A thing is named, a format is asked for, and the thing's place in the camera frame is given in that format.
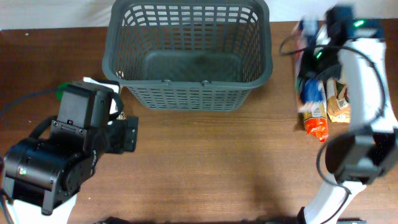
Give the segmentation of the blue tissue pack box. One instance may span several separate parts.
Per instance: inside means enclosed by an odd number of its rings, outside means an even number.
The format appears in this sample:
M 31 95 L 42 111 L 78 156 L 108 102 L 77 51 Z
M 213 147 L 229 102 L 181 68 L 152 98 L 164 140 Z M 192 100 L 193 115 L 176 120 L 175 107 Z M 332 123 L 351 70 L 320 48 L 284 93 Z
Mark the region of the blue tissue pack box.
M 299 113 L 311 112 L 323 102 L 321 81 L 317 78 L 317 62 L 313 46 L 317 43 L 318 21 L 302 19 L 294 30 L 295 47 L 299 52 L 295 59 L 295 94 Z

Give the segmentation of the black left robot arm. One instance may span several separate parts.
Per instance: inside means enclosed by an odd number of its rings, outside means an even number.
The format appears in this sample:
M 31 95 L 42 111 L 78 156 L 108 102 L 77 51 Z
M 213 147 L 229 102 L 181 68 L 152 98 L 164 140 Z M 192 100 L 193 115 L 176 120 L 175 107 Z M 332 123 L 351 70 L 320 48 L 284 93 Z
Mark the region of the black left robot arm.
M 122 117 L 120 89 L 114 81 L 58 88 L 58 114 L 38 124 L 1 162 L 7 223 L 66 223 L 101 156 L 136 149 L 139 120 Z

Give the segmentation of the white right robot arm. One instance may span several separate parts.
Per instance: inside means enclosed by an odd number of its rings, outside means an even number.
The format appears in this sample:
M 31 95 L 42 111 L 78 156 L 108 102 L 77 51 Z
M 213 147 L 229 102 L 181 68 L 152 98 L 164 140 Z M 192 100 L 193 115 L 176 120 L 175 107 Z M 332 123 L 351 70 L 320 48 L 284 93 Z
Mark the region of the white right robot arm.
M 345 74 L 349 130 L 325 143 L 326 174 L 315 198 L 297 215 L 297 223 L 338 223 L 357 194 L 397 163 L 397 118 L 386 78 L 386 43 L 375 20 L 355 19 L 353 8 L 337 4 L 326 12 L 329 43 L 322 53 L 336 55 Z

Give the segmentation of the orange pasta bag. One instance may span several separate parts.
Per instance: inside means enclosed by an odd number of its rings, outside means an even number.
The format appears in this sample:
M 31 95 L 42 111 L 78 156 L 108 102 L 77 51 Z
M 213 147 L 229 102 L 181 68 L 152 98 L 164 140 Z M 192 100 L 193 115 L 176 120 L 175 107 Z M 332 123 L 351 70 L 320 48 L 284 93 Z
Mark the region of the orange pasta bag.
M 306 133 L 315 136 L 320 142 L 325 142 L 329 135 L 326 104 L 307 103 L 301 107 L 300 112 Z

